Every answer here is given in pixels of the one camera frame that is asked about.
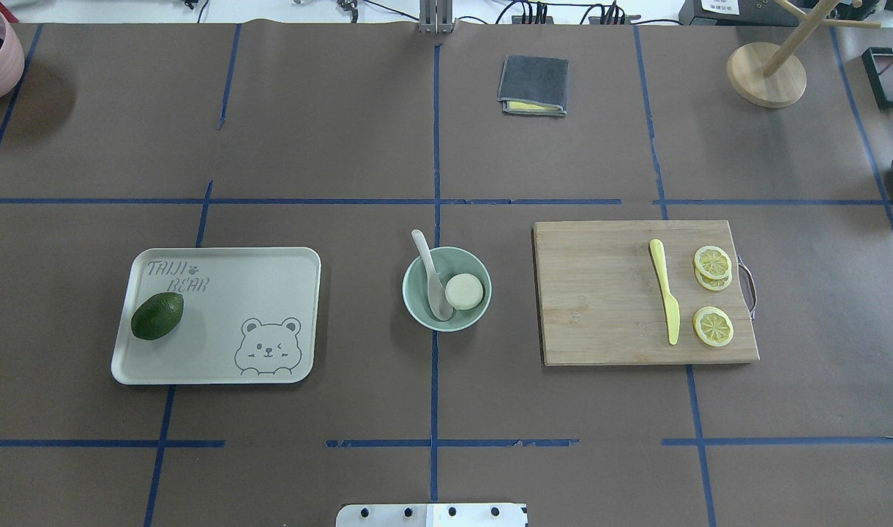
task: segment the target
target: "round wooden base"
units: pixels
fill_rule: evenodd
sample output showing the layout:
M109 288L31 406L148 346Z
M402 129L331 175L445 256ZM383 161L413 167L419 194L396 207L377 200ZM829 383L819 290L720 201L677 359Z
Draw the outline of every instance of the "round wooden base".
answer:
M744 99L765 108L791 106L807 87L807 73L795 56L769 76L762 74L762 67L778 51L777 44L754 42L746 44L731 54L727 61L730 82Z

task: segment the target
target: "white tray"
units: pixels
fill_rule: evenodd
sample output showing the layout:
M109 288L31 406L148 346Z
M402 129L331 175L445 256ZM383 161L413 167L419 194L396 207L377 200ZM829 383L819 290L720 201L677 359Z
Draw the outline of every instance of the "white tray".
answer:
M145 250L131 266L112 375L123 384L302 380L313 368L320 266L309 247ZM183 318L140 340L131 317L162 291L182 294Z

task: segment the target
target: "dried lemon slice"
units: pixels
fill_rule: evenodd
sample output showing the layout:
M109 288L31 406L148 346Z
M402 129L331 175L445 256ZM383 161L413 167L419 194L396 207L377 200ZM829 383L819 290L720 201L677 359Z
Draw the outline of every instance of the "dried lemon slice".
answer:
M694 267L697 267L705 279L723 280L723 277L731 273L732 263L727 251L708 244L694 254Z
M725 346L733 338L733 323L718 307L701 307L694 313L694 331L708 346Z
M694 271L695 276L697 276L697 283L701 284L706 289L710 291L723 291L730 285L731 281L733 281L733 274L727 274L727 276L722 277L720 280L708 279L708 277L703 276L700 271Z

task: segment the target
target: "white spoon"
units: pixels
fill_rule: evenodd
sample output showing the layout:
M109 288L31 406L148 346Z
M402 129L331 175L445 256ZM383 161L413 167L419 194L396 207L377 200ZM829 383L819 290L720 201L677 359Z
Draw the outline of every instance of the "white spoon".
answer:
M453 306L447 302L444 284L441 283L440 277L437 276L437 270L433 267L433 258L430 257L427 238L417 229L411 231L411 236L420 253L420 260L423 261L424 268L427 270L427 302L430 303L430 311L433 311L433 316L437 320L447 321L453 317Z

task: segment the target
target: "wooden stand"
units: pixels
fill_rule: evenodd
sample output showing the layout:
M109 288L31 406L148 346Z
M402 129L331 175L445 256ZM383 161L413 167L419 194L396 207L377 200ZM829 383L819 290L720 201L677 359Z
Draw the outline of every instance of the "wooden stand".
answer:
M855 6L859 6L859 1L854 0ZM824 20L840 0L821 0L807 15L788 0L775 2L804 20L781 46L770 42L746 44L734 51L727 61L727 76L736 93L765 108L784 108L801 99L804 88L807 88L807 73L794 53L822 23L828 26L879 27L878 23Z

